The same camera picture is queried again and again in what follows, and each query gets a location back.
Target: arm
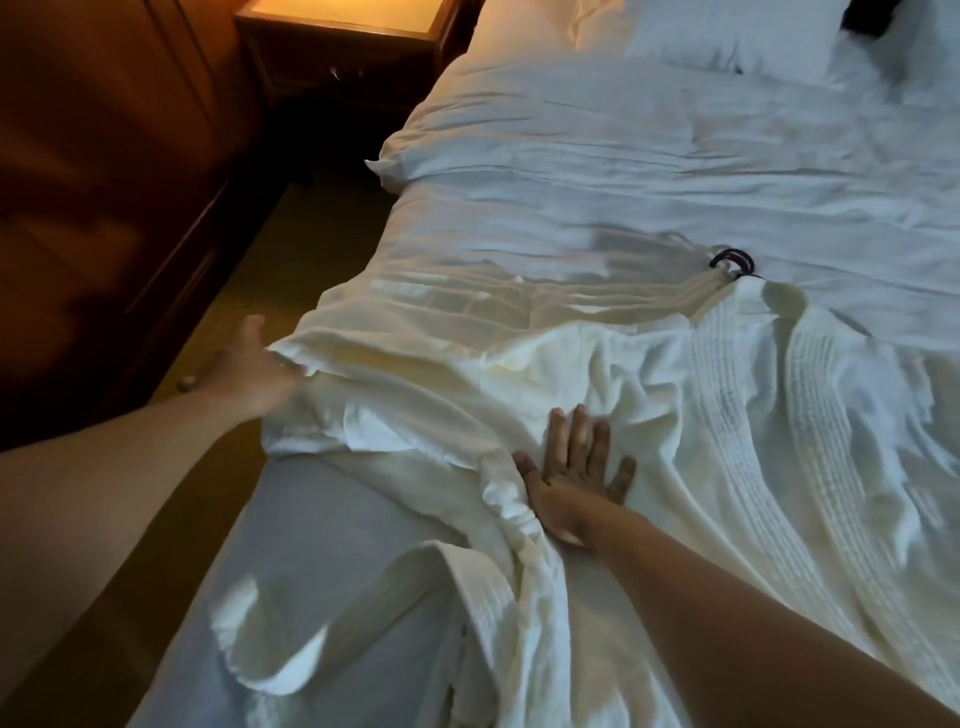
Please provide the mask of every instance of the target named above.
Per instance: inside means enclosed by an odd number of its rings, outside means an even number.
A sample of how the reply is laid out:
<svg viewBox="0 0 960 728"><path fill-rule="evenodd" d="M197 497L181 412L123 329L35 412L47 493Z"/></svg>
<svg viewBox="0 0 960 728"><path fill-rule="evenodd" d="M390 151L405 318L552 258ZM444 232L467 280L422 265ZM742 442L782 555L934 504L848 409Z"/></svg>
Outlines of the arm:
<svg viewBox="0 0 960 728"><path fill-rule="evenodd" d="M714 566L619 503L635 465L609 489L610 433L588 446L585 409L569 436L551 413L544 475L515 456L551 532L592 547L634 604L678 695L700 728L888 726L957 728L960 717L880 662Z"/></svg>
<svg viewBox="0 0 960 728"><path fill-rule="evenodd" d="M0 698L89 607L223 434L283 403L302 373L248 317L193 391L0 453Z"/></svg>

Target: white comforter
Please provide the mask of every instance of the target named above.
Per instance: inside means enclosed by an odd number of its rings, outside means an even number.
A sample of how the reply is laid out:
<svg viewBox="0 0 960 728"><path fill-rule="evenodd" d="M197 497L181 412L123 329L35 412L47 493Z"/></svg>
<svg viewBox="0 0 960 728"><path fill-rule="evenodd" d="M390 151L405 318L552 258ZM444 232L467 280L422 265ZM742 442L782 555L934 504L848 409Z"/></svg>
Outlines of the white comforter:
<svg viewBox="0 0 960 728"><path fill-rule="evenodd" d="M316 375L264 439L468 536L354 613L393 619L452 573L472 627L441 675L456 719L684 722L629 603L545 538L510 460L580 401L639 462L629 507L960 708L957 116L467 59L372 166L404 194L369 269L276 345ZM730 245L797 287L704 273ZM346 615L286 663L298 645L270 643L258 598L215 619L254 723L296 721L271 695L389 621Z"/></svg>

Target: hand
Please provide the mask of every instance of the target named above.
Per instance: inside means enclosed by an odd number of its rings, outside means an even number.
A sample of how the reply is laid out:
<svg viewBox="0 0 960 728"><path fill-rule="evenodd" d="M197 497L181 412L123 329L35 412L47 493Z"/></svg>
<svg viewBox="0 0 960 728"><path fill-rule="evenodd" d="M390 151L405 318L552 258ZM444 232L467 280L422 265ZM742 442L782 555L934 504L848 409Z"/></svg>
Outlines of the hand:
<svg viewBox="0 0 960 728"><path fill-rule="evenodd" d="M300 367L285 366L263 348L263 316L248 316L195 376L177 383L182 392L206 393L228 407L236 407L239 422L261 417L284 404L303 380Z"/></svg>
<svg viewBox="0 0 960 728"><path fill-rule="evenodd" d="M534 513L544 528L562 541L590 546L593 515L612 504L623 504L634 480L636 461L623 458L610 487L605 487L609 455L610 425L598 420L591 442L590 417L582 404L573 410L569 435L564 412L551 410L543 474L526 452L514 453Z"/></svg>

